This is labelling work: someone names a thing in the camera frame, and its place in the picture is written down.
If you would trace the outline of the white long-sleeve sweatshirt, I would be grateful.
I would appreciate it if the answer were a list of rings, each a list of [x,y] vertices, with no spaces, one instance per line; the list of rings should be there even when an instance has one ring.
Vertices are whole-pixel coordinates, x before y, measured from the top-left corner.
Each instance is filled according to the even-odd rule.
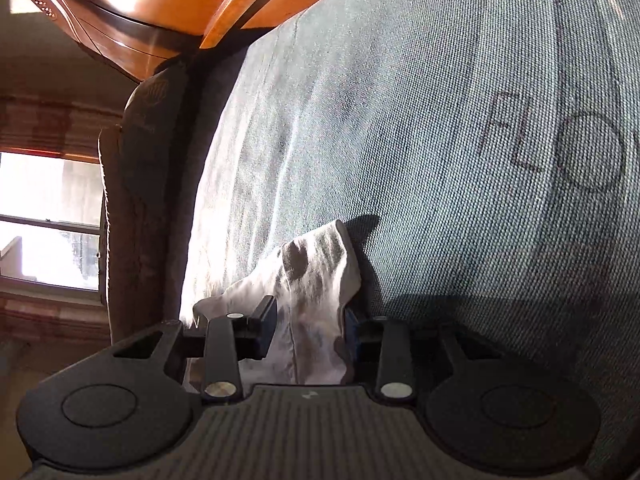
[[[263,359],[239,362],[243,388],[338,385],[350,374],[343,310],[360,286],[354,246],[344,223],[334,220],[273,250],[246,278],[194,304],[193,314],[250,314],[271,296],[277,326]]]

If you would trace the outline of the pink floral quilt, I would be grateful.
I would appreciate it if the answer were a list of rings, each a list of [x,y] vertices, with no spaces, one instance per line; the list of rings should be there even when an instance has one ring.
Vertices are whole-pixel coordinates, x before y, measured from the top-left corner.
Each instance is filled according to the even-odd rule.
[[[98,141],[106,220],[106,306],[111,340],[163,321],[167,224],[128,191],[115,126]]]

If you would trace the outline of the blue-grey pillow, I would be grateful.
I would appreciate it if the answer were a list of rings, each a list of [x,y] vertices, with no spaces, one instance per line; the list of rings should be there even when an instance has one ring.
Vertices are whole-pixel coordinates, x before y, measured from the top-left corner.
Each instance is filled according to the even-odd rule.
[[[137,86],[122,116],[122,180],[153,209],[165,203],[169,149],[187,82],[186,64],[165,67]]]

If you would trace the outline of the window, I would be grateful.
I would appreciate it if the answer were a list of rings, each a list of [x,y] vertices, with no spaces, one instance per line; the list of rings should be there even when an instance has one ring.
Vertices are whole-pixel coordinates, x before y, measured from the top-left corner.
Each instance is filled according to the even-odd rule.
[[[101,168],[1,155],[1,285],[20,294],[104,303]]]

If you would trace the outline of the blue patterned bed sheet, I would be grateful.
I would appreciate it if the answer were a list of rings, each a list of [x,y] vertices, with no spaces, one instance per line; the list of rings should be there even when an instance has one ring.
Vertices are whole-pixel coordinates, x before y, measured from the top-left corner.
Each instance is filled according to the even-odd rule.
[[[320,0],[193,65],[168,307],[341,220],[363,307],[577,382],[639,466],[639,0]]]

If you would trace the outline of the pink striped curtain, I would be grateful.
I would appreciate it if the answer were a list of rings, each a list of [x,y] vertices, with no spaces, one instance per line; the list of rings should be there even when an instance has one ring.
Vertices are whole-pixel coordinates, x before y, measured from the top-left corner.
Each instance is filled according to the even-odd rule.
[[[117,125],[121,117],[79,103],[2,96],[1,151],[96,164],[101,131]]]

